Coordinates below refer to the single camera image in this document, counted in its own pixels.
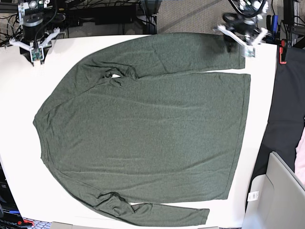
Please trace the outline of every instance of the white tabletop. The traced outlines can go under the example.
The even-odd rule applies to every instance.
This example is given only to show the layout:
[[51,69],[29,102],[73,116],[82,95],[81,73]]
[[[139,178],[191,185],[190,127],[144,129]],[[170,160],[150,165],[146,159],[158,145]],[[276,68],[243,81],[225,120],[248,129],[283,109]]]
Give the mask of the white tabletop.
[[[80,59],[139,37],[58,40],[49,51],[45,64],[35,67],[19,54],[18,47],[0,48],[0,161],[23,217],[105,229],[138,228],[95,213],[72,198],[40,159],[40,141],[32,122],[42,103]],[[209,208],[206,225],[201,228],[237,228],[242,225],[248,185],[269,116],[275,68],[276,46],[262,44],[256,48],[256,58],[246,59],[245,69],[225,71],[251,74],[244,140],[229,197],[227,200],[169,204]]]

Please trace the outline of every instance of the white tag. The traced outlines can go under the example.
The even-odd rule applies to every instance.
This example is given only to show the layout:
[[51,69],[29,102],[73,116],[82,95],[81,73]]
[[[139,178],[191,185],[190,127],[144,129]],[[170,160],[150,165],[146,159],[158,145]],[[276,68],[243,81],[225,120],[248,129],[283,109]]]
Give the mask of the white tag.
[[111,78],[120,78],[121,76],[120,75],[117,75],[117,74],[113,74],[112,76],[111,76]]
[[259,194],[259,191],[250,192],[250,193],[248,194],[248,202],[258,200],[258,194]]

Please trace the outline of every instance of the long-sleeve shirt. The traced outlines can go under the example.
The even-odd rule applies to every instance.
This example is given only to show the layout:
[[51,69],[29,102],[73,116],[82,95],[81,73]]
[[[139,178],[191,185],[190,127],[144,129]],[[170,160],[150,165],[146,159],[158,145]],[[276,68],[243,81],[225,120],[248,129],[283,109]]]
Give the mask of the long-sleeve shirt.
[[205,224],[208,209],[162,203],[227,198],[250,76],[198,72],[243,67],[239,49],[226,53],[215,35],[155,35],[91,54],[35,116],[41,158],[104,216],[139,226]]

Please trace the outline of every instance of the pink object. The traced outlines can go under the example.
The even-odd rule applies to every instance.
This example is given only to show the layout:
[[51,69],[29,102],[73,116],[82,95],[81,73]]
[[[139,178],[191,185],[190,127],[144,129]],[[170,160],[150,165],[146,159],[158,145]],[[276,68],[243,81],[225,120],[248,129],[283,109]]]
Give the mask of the pink object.
[[305,129],[297,146],[295,159],[295,175],[305,185]]

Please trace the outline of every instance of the cable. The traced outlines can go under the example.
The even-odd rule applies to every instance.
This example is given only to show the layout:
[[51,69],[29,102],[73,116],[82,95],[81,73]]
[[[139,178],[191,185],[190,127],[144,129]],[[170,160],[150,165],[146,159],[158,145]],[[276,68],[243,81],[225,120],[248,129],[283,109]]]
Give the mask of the cable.
[[3,41],[3,42],[0,42],[0,47],[2,47],[2,45],[6,44],[8,41]]
[[7,28],[4,28],[4,27],[0,27],[0,31],[1,31],[1,29],[3,29],[3,30],[7,30]]
[[17,28],[17,30],[16,30],[16,33],[18,32],[18,30],[20,30],[21,29],[21,25]]
[[9,38],[9,36],[7,36],[7,34],[6,34],[6,33],[2,33],[2,32],[0,32],[0,34],[1,34],[1,35],[4,35],[6,38]]
[[150,13],[149,13],[149,7],[148,7],[148,2],[147,2],[147,0],[145,0],[144,1],[145,2],[145,6],[146,6],[146,9],[147,9],[147,13],[148,13],[148,21],[151,23],[151,20],[150,20]]
[[282,24],[284,25],[284,32],[286,34],[286,40],[288,40],[288,29],[286,28],[286,25],[283,23],[283,20],[281,20],[280,26],[282,29]]
[[143,6],[143,3],[142,3],[142,2],[140,3],[140,6],[142,6],[142,8],[141,8],[141,9],[143,10],[143,13],[144,13],[145,19],[148,19],[148,21],[146,21],[146,20],[144,21],[144,20],[139,19],[139,18],[138,18],[138,19],[139,19],[139,20],[141,20],[141,21],[143,21],[143,22],[146,22],[146,23],[149,23],[149,24],[151,24],[151,25],[154,25],[154,24],[151,22],[151,20],[149,19],[149,17],[147,17],[147,16],[146,16],[146,13],[145,13],[145,10],[144,10],[144,6]]
[[91,8],[91,7],[96,6],[96,5],[99,5],[99,4],[105,4],[105,5],[107,6],[106,3],[100,3],[100,2],[102,2],[102,1],[104,1],[104,0],[99,0],[99,1],[97,1],[96,3],[92,4],[91,6],[89,6],[88,8]]
[[275,10],[273,8],[273,0],[271,1],[271,9],[272,9],[273,15],[275,15]]
[[14,23],[13,23],[13,28],[15,28],[15,23],[19,23],[18,21],[17,21],[17,15],[16,15],[16,17],[15,17],[15,21],[14,21]]
[[84,4],[84,5],[77,5],[77,6],[73,6],[74,7],[79,7],[79,6],[84,6],[83,8],[78,8],[79,10],[82,10],[82,9],[86,9],[86,8],[90,8],[91,6],[96,6],[96,5],[100,5],[100,4],[103,4],[105,6],[107,6],[106,3],[98,3],[98,4],[95,4],[95,3],[92,3],[92,4],[88,4],[88,7],[87,7],[87,4]]
[[0,19],[7,19],[7,18],[15,16],[15,15],[17,15],[17,14],[13,14],[13,15],[10,15],[10,16],[4,17],[4,18],[0,18]]
[[79,6],[79,4],[83,3],[85,0],[72,0],[69,3],[67,3],[67,8],[71,9],[71,8],[77,8],[77,6]]
[[79,18],[79,19],[83,20],[84,22],[94,22],[94,18],[92,19]]
[[87,0],[87,4],[84,8],[88,8],[89,4],[92,2],[92,0]]
[[295,25],[305,26],[304,24],[300,24],[300,23],[296,23],[296,22],[295,22]]
[[114,6],[116,6],[116,4],[117,4],[118,2],[119,2],[119,3],[125,4],[125,3],[129,2],[129,1],[131,1],[131,0],[126,0],[126,1],[117,0],[117,1],[115,1]]
[[55,8],[55,12],[54,12],[53,17],[51,17],[51,19],[50,19],[47,23],[45,23],[43,26],[41,26],[41,27],[38,29],[38,31],[36,32],[36,34],[35,34],[35,39],[34,39],[34,48],[35,48],[35,49],[38,48],[38,42],[37,42],[37,35],[38,35],[38,33],[39,33],[42,29],[44,29],[44,28],[45,28],[45,27],[55,18],[56,14],[57,14],[57,0],[54,0],[53,8]]
[[137,18],[137,19],[140,20],[140,21],[143,21],[143,22],[145,22],[145,23],[151,24],[151,25],[153,25],[153,26],[156,26],[155,24],[151,23],[150,21],[144,21],[144,20],[142,20],[142,19],[140,19],[140,18]]
[[261,6],[259,7],[259,9],[258,9],[255,13],[247,15],[247,14],[244,14],[243,12],[241,12],[240,9],[238,9],[238,8],[235,6],[233,0],[229,0],[229,2],[230,2],[230,4],[231,4],[231,6],[233,7],[233,9],[234,9],[237,13],[239,13],[241,16],[243,16],[244,18],[254,18],[254,17],[256,17],[258,14],[260,14],[260,13],[262,12],[264,6],[265,6],[266,1],[267,1],[267,0],[263,0],[263,1],[262,1]]
[[305,21],[300,17],[300,16],[294,16],[294,18],[298,18],[301,20],[301,22],[303,22],[305,24]]
[[8,23],[7,23],[7,25],[6,25],[6,29],[7,29],[6,34],[7,34],[8,36],[9,36],[9,26],[10,26],[10,28],[11,28],[11,31],[13,32],[13,36],[15,35],[15,33],[14,33],[14,27],[10,24],[10,20],[11,20],[12,17],[14,17],[14,15],[11,15],[11,16],[10,16],[10,18],[8,19]]

